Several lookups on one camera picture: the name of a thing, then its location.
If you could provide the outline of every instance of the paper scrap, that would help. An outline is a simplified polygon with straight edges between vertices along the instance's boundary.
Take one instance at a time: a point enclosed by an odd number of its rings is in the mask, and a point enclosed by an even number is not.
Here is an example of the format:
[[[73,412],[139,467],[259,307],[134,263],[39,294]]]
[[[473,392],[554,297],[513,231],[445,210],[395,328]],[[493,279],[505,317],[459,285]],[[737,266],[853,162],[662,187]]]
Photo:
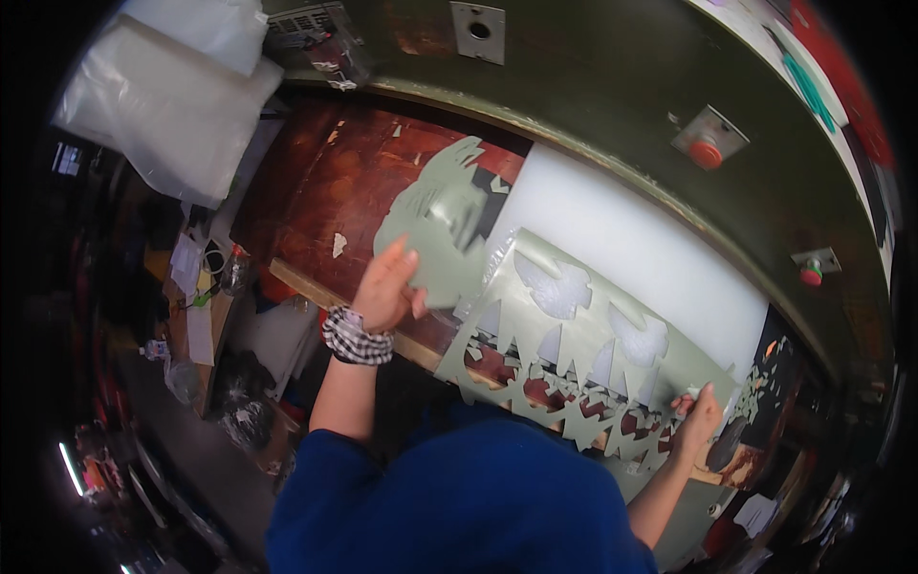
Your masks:
[[[199,365],[214,365],[214,336],[210,323],[210,301],[203,307],[185,310],[188,358]]]
[[[347,245],[347,238],[340,233],[335,233],[335,244],[331,248],[331,258],[338,259],[338,255],[344,253],[345,245]]]
[[[509,192],[510,188],[508,186],[500,184],[500,175],[495,175],[494,179],[491,180],[491,193],[508,194]]]
[[[755,538],[768,527],[777,509],[777,502],[761,494],[753,494],[736,513],[733,521],[743,526],[750,538]]]
[[[178,236],[172,257],[169,258],[169,265],[172,267],[169,277],[187,297],[195,294],[203,255],[204,248],[195,243],[193,239],[185,233]]]

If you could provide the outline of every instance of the wooden workbench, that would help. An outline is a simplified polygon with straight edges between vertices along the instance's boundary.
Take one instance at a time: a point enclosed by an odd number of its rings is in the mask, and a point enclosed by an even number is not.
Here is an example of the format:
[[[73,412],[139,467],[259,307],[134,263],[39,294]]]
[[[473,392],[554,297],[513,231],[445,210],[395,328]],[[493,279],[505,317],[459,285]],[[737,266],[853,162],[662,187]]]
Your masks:
[[[466,135],[476,135],[482,138],[479,147],[485,150],[476,163],[505,182],[515,183],[527,142],[442,112],[425,119],[418,118],[418,113],[430,112],[316,99],[301,102],[252,179],[231,233],[233,241],[259,263],[269,265],[295,291],[326,309],[353,299],[389,206],[436,152]],[[443,126],[450,122],[454,129]],[[332,254],[336,233],[347,240],[338,257]],[[458,320],[449,310],[432,312],[420,321],[407,318],[398,327],[396,351],[432,372],[457,329]],[[492,388],[513,375],[502,358],[489,361],[486,356],[472,364],[470,360],[467,355],[472,378]],[[560,398],[546,397],[539,383],[527,382],[530,401],[559,408],[555,402]],[[623,433],[634,431],[628,428],[630,418],[625,417]],[[594,446],[604,447],[607,438],[607,433],[598,436]],[[705,451],[692,476],[748,488],[765,454],[763,449],[740,445],[733,462],[713,473],[704,466]]]

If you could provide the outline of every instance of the metal bracket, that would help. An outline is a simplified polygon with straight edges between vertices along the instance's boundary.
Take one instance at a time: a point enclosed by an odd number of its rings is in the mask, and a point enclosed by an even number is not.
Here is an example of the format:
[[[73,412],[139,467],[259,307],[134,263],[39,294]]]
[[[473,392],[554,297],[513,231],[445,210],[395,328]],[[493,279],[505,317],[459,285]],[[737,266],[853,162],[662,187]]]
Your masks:
[[[819,262],[820,271],[823,273],[834,273],[842,270],[842,266],[838,263],[838,258],[835,257],[835,252],[832,251],[831,247],[795,253],[790,258],[794,260],[797,267],[806,265],[808,261],[815,259]]]
[[[747,138],[731,121],[710,105],[691,120],[672,140],[676,149],[692,158],[704,169],[715,169],[721,162],[742,150],[749,143]],[[711,155],[708,161],[700,160],[696,145],[707,146]]]
[[[451,2],[456,48],[469,58],[504,65],[507,13],[500,8]]]

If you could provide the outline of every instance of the fluorescent light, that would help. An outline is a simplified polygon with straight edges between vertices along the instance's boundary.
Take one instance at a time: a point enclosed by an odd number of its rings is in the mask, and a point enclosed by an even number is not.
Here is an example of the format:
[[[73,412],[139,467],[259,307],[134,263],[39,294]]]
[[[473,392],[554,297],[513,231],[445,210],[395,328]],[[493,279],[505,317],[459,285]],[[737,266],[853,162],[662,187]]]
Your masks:
[[[80,486],[80,481],[76,479],[76,472],[73,470],[73,463],[70,462],[70,455],[67,454],[67,447],[63,443],[58,443],[58,446],[61,448],[61,456],[63,456],[63,461],[67,465],[67,470],[70,471],[70,479],[73,481],[73,487],[76,488],[76,493],[80,496],[83,496],[83,487]]]

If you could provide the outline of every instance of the wristband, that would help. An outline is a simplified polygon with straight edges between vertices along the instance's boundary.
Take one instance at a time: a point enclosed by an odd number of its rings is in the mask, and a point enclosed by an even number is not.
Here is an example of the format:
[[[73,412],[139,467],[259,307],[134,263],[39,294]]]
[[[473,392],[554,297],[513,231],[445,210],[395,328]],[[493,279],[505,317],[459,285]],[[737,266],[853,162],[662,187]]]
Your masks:
[[[364,316],[346,307],[332,307],[322,323],[322,336],[335,357],[352,365],[377,366],[392,360],[395,338],[364,331]]]

